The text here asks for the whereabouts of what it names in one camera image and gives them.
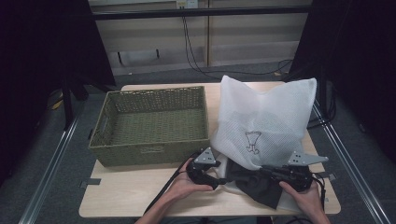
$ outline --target black cable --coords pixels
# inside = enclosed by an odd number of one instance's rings
[[[330,123],[330,122],[335,118],[336,112],[337,112],[337,106],[336,106],[336,90],[335,90],[335,87],[332,86],[332,97],[331,97],[331,99],[330,99],[330,105],[329,105],[329,109],[328,109],[328,112],[327,112],[327,114],[329,115],[329,118],[323,120],[322,122],[320,122],[320,123],[318,123],[318,124],[315,124],[315,125],[312,125],[312,126],[308,126],[306,129],[309,130],[309,129],[317,128],[317,127],[319,127],[319,126],[322,126],[322,125],[325,125],[325,124]],[[323,117],[319,116],[319,117],[316,118],[316,119],[311,119],[311,120],[309,120],[309,122],[313,122],[313,121],[317,121],[317,120],[321,120],[321,119],[323,119]]]
[[[323,183],[322,183],[322,182],[320,182],[320,180],[318,180],[318,179],[316,179],[314,177],[312,177],[312,178],[320,185],[320,202],[322,204],[322,209],[324,211],[324,200],[326,198],[326,189],[324,188],[324,186],[325,186],[324,179],[322,177],[322,181],[323,181]]]
[[[298,223],[304,224],[298,217],[294,217],[294,219],[295,219],[296,221],[298,221]]]
[[[196,71],[196,72],[199,72],[199,73],[203,74],[203,75],[206,76],[206,77],[211,77],[211,78],[214,78],[214,79],[217,79],[217,80],[221,80],[221,78],[212,77],[212,76],[208,75],[207,73],[205,73],[204,71],[202,71],[201,68],[198,66],[197,62],[195,61],[194,53],[193,53],[193,51],[192,51],[191,42],[190,42],[190,36],[189,36],[189,28],[187,27],[186,18],[185,18],[185,17],[182,17],[182,20],[183,20],[183,28],[184,28],[184,42],[185,42],[186,56],[187,56],[187,61],[189,62],[190,67],[192,68],[192,70],[194,70],[194,71]],[[192,66],[191,62],[190,62],[190,57],[189,57],[189,51],[188,51],[188,48],[187,48],[187,43],[189,43],[189,45],[190,45],[191,56],[192,56],[192,58],[193,58],[193,60],[194,60],[195,66],[196,66],[197,68],[194,68],[194,67]]]
[[[275,72],[278,72],[278,71],[280,71],[280,73],[282,73],[282,70],[281,70],[281,69],[284,68],[284,67],[286,67],[289,63],[291,63],[291,62],[293,61],[293,60],[291,60],[291,59],[282,60],[282,61],[278,62],[278,65],[277,65],[277,69],[276,69],[276,70],[270,71],[270,72],[265,72],[265,73],[249,73],[249,72],[241,72],[241,71],[222,71],[222,70],[203,71],[203,70],[198,66],[198,64],[197,64],[197,62],[196,62],[196,60],[195,60],[195,57],[194,57],[194,53],[193,53],[193,51],[192,51],[191,42],[190,42],[190,35],[189,35],[189,27],[187,26],[186,18],[185,18],[185,17],[182,17],[182,20],[183,20],[183,27],[184,27],[184,39],[185,39],[185,50],[186,50],[186,55],[187,55],[187,61],[188,61],[189,65],[190,65],[190,67],[191,67],[194,71],[199,72],[199,73],[202,73],[202,74],[205,75],[206,77],[211,77],[211,78],[215,78],[215,79],[221,80],[221,78],[219,78],[219,77],[212,77],[212,76],[208,75],[207,73],[236,73],[236,74],[253,75],[253,76],[271,75],[271,74],[273,74],[273,73],[275,73]],[[195,64],[196,68],[193,67],[192,64],[191,64],[191,62],[190,62],[190,57],[189,57],[189,53],[188,53],[188,44],[187,44],[187,43],[189,43],[191,56],[192,56],[192,59],[193,59],[193,62],[194,62],[194,64]]]
[[[323,183],[323,188],[325,188],[325,187],[326,187],[326,183],[324,182],[323,176],[320,175],[320,174],[318,174],[318,173],[312,173],[312,174],[313,174],[313,175],[317,175],[318,177],[320,177],[320,179],[322,180],[322,183]]]
[[[296,221],[299,221],[299,222],[300,222],[301,220],[306,221],[306,222],[308,222],[308,223],[312,223],[312,221],[309,220],[308,218],[296,217],[295,219],[292,219],[292,220],[288,221],[286,224],[291,224],[291,223],[296,222]]]
[[[305,76],[306,74],[309,74],[309,70],[313,69],[316,62],[317,62],[317,60],[312,60],[312,61],[304,64],[300,68],[289,73],[287,76],[282,77],[281,81],[290,82],[293,80],[297,80],[298,78],[301,78],[301,77]]]
[[[148,205],[144,214],[146,214],[147,211],[152,207],[152,205],[154,205],[161,198],[161,196],[163,196],[163,194],[166,192],[166,190],[169,188],[169,186],[172,184],[172,182],[175,180],[175,178],[180,174],[180,169],[183,167],[183,165],[189,160],[189,158],[192,158],[196,153],[198,153],[198,152],[192,153],[185,161],[183,161],[178,166],[178,168],[175,170],[173,175],[169,178],[169,180],[163,186],[161,191],[157,194],[157,196],[154,198],[154,200],[152,200],[152,202]]]

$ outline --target white mesh bag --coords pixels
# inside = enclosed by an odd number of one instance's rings
[[[212,148],[248,170],[287,164],[293,151],[304,152],[302,139],[316,89],[311,78],[260,92],[224,76]]]

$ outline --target basket handle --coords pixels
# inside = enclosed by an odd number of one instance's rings
[[[106,129],[107,124],[108,124],[108,120],[109,120],[109,116],[103,115],[103,119],[102,119],[102,121],[101,121],[101,123],[99,125],[99,132],[100,133],[104,133],[105,132],[105,129]]]
[[[163,145],[153,145],[147,147],[141,147],[140,153],[147,154],[147,153],[164,153],[165,150],[163,149]]]

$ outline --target drawing on bag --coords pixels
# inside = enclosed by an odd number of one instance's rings
[[[260,137],[260,135],[262,135],[262,133],[253,131],[253,132],[245,133],[245,135],[247,136],[247,140],[248,140],[247,151],[253,152],[254,154],[259,154],[260,151],[256,148],[256,142],[257,139]]]

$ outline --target black cloth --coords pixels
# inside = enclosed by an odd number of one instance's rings
[[[226,178],[234,180],[236,186],[254,201],[276,209],[282,188],[269,175],[250,171],[228,159]]]

